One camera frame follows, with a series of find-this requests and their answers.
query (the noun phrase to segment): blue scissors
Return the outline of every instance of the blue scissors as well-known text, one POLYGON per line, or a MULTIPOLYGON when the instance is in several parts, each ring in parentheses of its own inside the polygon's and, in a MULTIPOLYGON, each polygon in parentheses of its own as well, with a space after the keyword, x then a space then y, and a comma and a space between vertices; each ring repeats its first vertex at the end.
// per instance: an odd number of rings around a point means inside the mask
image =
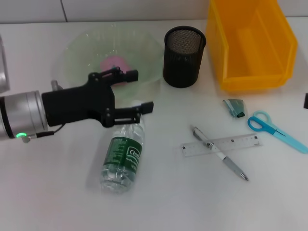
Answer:
POLYGON ((305 145, 303 145, 301 142, 297 141, 292 136, 288 135, 286 132, 280 130, 277 126, 275 126, 272 123, 269 114, 267 114, 264 111, 256 111, 254 113, 254 116, 248 119, 248 125, 253 131, 256 131, 256 132, 266 131, 272 134, 273 136, 277 137, 281 141, 289 144, 291 147, 297 149, 298 151, 305 153, 305 154, 308 153, 308 148, 305 145), (260 117, 257 116, 259 114, 265 115, 265 117, 267 118, 267 121, 260 119, 260 117), (261 128, 255 128, 254 126, 252 126, 251 125, 252 121, 259 124, 261 128))

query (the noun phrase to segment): yellow plastic bin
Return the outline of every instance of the yellow plastic bin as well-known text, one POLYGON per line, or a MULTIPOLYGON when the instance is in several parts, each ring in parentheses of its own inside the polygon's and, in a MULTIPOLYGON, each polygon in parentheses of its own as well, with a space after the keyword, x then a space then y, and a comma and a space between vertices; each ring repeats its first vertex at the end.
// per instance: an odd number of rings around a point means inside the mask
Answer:
POLYGON ((223 90, 277 88, 292 76, 297 41, 276 0, 210 0, 206 39, 223 90))

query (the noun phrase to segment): clear ruler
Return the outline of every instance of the clear ruler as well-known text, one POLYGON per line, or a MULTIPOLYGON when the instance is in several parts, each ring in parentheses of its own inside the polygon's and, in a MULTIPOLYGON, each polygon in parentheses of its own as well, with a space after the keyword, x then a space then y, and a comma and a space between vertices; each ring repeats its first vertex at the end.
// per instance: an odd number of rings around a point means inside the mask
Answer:
POLYGON ((219 153, 243 148, 259 147, 262 142, 258 135, 249 134, 215 140, 184 143, 181 145, 185 157, 219 153))

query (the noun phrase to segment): pink object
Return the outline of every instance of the pink object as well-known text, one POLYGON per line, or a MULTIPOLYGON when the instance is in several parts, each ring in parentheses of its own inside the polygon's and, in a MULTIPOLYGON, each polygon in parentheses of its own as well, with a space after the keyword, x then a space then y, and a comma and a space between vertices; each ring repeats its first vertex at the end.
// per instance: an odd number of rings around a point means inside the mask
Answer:
POLYGON ((120 67, 121 71, 123 71, 124 73, 130 70, 130 67, 128 66, 126 60, 118 55, 108 56, 101 62, 102 71, 107 71, 117 66, 120 67))

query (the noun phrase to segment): green bottle label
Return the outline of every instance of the green bottle label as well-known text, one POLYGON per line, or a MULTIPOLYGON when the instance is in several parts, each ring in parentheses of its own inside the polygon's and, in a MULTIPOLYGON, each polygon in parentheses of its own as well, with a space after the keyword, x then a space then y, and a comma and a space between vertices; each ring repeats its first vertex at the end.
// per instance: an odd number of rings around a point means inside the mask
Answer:
POLYGON ((136 173, 142 146, 137 141, 126 137, 112 138, 104 165, 124 166, 136 173))

